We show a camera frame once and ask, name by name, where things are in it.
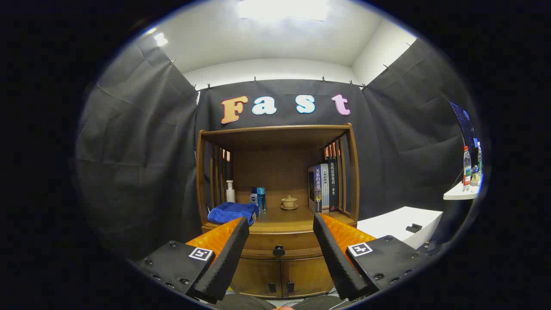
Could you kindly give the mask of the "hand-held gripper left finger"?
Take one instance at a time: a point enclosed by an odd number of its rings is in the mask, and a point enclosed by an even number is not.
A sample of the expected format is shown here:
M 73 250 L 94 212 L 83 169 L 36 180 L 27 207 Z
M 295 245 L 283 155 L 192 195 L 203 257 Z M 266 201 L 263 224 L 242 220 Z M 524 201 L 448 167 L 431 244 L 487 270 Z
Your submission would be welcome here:
M 248 236 L 248 219 L 236 218 L 188 242 L 168 241 L 134 269 L 178 296 L 216 304 L 226 295 Z

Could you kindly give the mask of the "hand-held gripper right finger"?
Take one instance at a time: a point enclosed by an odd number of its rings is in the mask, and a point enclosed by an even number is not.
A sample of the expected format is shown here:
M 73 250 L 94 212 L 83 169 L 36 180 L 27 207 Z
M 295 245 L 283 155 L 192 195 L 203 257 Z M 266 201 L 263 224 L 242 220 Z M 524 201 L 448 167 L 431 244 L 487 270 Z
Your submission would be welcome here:
M 314 215 L 313 231 L 342 300 L 364 298 L 397 286 L 429 259 L 397 237 L 375 238 L 322 213 Z

